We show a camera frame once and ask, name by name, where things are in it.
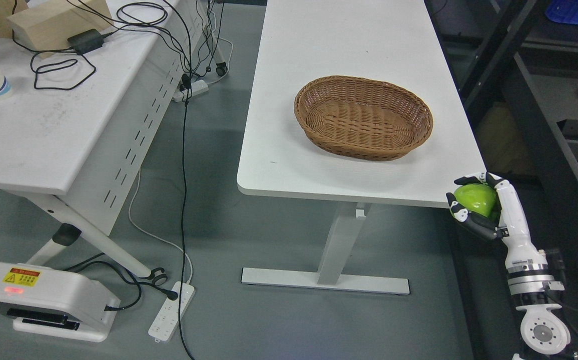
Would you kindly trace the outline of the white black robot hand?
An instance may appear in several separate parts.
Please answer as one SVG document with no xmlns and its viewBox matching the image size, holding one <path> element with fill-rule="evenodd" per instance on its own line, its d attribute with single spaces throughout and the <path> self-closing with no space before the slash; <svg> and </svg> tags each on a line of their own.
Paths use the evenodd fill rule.
<svg viewBox="0 0 578 360">
<path fill-rule="evenodd" d="M 519 196 L 508 180 L 494 173 L 480 172 L 457 178 L 454 183 L 460 187 L 482 185 L 495 192 L 495 200 L 499 203 L 496 219 L 490 219 L 469 209 L 464 200 L 458 199 L 457 190 L 453 193 L 446 193 L 446 198 L 451 216 L 461 226 L 483 240 L 501 242 L 506 246 L 504 268 L 508 273 L 547 271 L 546 257 L 531 241 Z"/>
</svg>

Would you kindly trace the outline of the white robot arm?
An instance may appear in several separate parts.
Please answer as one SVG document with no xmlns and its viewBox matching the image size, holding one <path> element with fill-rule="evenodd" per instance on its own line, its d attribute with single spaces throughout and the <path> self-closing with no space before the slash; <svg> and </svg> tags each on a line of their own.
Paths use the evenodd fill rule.
<svg viewBox="0 0 578 360">
<path fill-rule="evenodd" d="M 536 353 L 555 355 L 570 344 L 570 332 L 564 322 L 552 313 L 561 305 L 550 300 L 550 291 L 564 290 L 547 264 L 516 262 L 507 268 L 507 283 L 515 309 L 523 313 L 520 336 Z"/>
</svg>

